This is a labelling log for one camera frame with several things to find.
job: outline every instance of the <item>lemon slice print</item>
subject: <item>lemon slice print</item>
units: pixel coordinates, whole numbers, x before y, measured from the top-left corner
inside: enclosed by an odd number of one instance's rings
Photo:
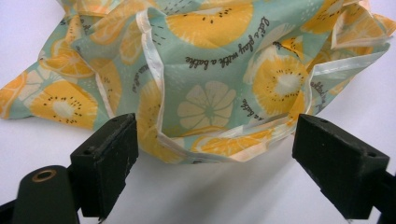
[[[0,90],[0,118],[7,119],[9,117],[9,109],[26,84],[26,78],[27,72],[23,72]]]
[[[120,45],[121,60],[125,64],[134,64],[142,53],[141,33],[136,21],[133,21],[126,30]]]
[[[122,95],[122,86],[116,65],[111,60],[103,58],[91,60],[90,65],[97,71],[102,81],[111,110],[117,114],[117,108]]]
[[[167,163],[178,163],[182,158],[173,150],[162,146],[157,139],[157,117],[160,112],[161,93],[155,81],[143,86],[140,92],[137,119],[137,140],[148,154]]]
[[[44,68],[67,77],[90,77],[94,74],[79,54],[64,39],[53,43],[51,57],[40,60]]]
[[[235,138],[202,136],[195,140],[191,148],[193,152],[205,152],[229,157],[248,147],[261,144],[262,139],[264,137],[270,138],[271,134],[272,131],[267,130]]]

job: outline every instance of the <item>white table surface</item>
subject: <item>white table surface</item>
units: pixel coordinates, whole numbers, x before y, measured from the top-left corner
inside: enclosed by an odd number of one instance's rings
[[[396,20],[396,1],[372,1]],[[0,86],[34,63],[64,12],[55,0],[0,2]],[[318,116],[391,157],[396,171],[396,41]],[[69,155],[92,134],[44,119],[0,120],[0,204],[20,180]],[[106,223],[347,223],[291,157],[292,137],[246,163],[169,165],[141,153]],[[369,220],[376,223],[375,209]],[[97,223],[82,218],[81,223]]]

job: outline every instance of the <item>kiwi print fabric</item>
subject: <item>kiwi print fabric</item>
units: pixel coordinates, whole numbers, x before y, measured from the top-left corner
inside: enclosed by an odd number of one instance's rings
[[[169,163],[248,161],[317,114],[389,48],[396,23],[358,0],[59,1],[0,117],[96,130],[136,113]]]

